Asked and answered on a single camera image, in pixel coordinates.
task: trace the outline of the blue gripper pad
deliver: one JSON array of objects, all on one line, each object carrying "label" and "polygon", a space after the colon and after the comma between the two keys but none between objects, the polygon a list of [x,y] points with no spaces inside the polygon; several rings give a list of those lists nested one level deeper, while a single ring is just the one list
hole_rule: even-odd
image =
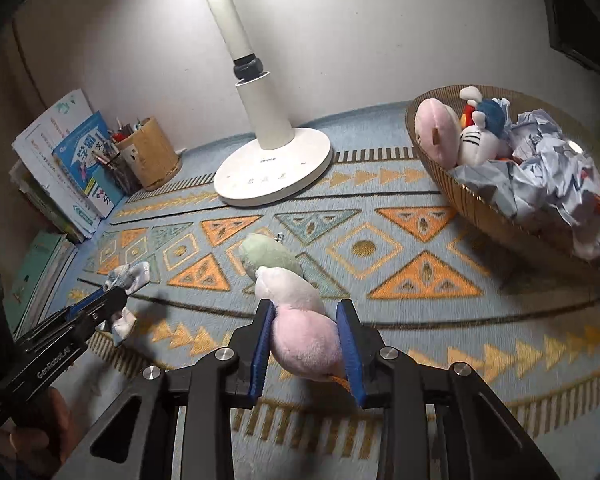
[{"label": "blue gripper pad", "polygon": [[336,324],[351,394],[356,398],[358,405],[363,406],[366,401],[366,391],[362,382],[362,361],[342,302],[339,302],[336,307]]},{"label": "blue gripper pad", "polygon": [[90,295],[88,295],[83,300],[78,301],[78,303],[72,304],[72,306],[69,307],[69,312],[66,315],[66,320],[71,321],[74,317],[76,317],[78,315],[78,313],[82,309],[84,309],[88,304],[90,304],[91,301],[97,300],[103,294],[104,294],[104,287],[101,286],[98,290],[92,292]]},{"label": "blue gripper pad", "polygon": [[273,303],[269,301],[269,309],[265,317],[258,338],[258,344],[251,360],[251,383],[249,387],[249,397],[255,402],[261,395],[264,389],[264,379],[267,374],[267,364],[269,363],[269,348],[271,338],[271,323],[276,315],[276,310]]}]

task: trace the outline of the stack of books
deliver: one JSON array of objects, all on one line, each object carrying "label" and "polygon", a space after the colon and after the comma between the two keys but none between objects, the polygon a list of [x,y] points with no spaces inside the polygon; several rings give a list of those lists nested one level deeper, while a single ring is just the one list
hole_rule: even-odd
[{"label": "stack of books", "polygon": [[46,317],[77,251],[66,235],[38,233],[11,290],[4,296],[4,313],[14,338],[27,333]]},{"label": "stack of books", "polygon": [[65,95],[13,142],[20,160],[12,181],[60,232],[83,242],[122,192],[99,169],[93,150],[110,141],[100,113],[93,114],[82,90]]}]

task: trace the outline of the wooden pen holder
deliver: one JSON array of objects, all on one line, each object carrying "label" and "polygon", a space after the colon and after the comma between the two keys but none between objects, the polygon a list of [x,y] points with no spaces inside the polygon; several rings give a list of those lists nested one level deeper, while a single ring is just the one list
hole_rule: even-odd
[{"label": "wooden pen holder", "polygon": [[118,143],[118,149],[142,187],[153,191],[180,171],[182,161],[154,117],[145,119],[141,124],[139,130]]}]

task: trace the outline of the green plush toy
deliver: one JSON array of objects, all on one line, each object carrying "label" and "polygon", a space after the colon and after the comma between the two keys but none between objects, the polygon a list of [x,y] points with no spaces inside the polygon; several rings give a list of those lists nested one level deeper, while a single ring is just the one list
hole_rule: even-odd
[{"label": "green plush toy", "polygon": [[247,275],[255,282],[260,267],[282,267],[302,278],[296,257],[280,242],[265,235],[249,233],[238,248],[238,256]]}]

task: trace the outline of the desk lamp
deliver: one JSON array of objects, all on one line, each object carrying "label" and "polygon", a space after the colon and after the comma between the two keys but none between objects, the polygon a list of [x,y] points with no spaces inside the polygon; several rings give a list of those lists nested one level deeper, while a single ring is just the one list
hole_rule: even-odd
[{"label": "desk lamp", "polygon": [[275,202],[308,186],[326,170],[333,157],[331,142],[318,130],[291,127],[234,1],[207,2],[234,60],[235,87],[256,134],[220,165],[214,179],[216,193],[235,206]]}]

